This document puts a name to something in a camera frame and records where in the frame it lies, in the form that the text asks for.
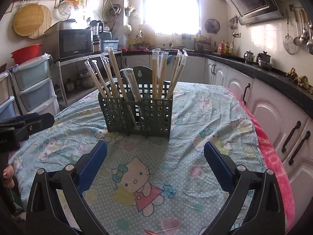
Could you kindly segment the person's left hand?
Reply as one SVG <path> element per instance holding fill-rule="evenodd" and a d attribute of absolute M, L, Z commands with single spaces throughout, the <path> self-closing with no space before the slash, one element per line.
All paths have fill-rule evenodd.
<path fill-rule="evenodd" d="M 6 188 L 14 188 L 14 168 L 8 164 L 7 167 L 3 170 L 3 185 Z"/>

